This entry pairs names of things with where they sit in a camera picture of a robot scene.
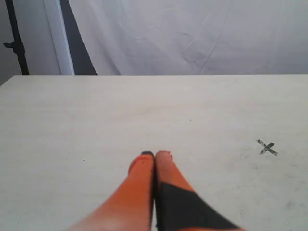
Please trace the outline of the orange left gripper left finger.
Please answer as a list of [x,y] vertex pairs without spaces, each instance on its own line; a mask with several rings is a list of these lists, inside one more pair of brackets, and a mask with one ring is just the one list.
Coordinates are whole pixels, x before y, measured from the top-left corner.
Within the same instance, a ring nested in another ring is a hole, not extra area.
[[153,216],[154,154],[144,151],[130,164],[128,176],[95,211],[69,231],[149,231]]

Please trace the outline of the left gripper orange and black right finger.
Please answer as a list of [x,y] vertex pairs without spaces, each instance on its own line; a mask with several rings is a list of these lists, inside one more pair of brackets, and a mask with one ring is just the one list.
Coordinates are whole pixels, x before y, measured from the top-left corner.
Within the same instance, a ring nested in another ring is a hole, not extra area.
[[177,168],[170,151],[155,155],[156,219],[159,231],[242,231],[194,190]]

